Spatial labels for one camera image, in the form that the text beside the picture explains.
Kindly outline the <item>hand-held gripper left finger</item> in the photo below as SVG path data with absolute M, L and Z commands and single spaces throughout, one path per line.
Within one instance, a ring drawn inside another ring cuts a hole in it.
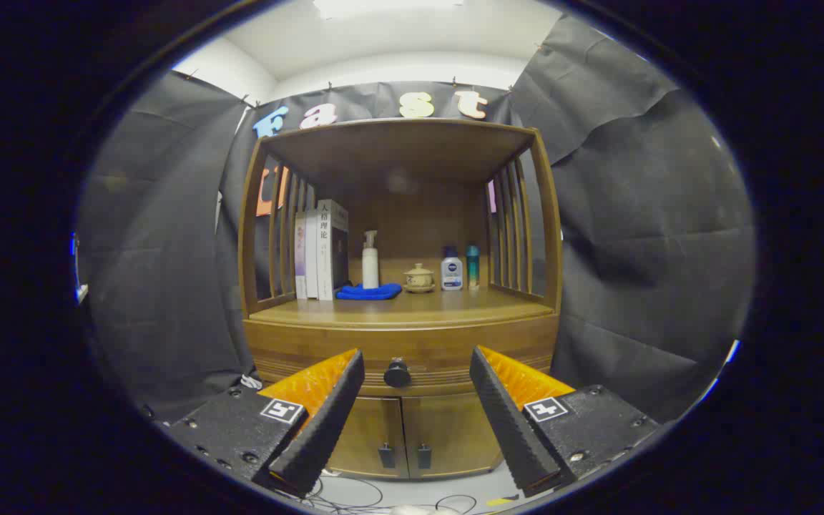
M 261 389 L 241 381 L 162 431 L 223 473 L 302 498 L 329 463 L 363 381 L 363 353 L 353 348 Z

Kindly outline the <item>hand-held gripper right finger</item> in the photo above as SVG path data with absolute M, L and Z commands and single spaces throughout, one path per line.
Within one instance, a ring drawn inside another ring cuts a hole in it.
M 659 429 L 611 389 L 573 388 L 483 345 L 472 351 L 469 375 L 525 496 L 607 469 Z

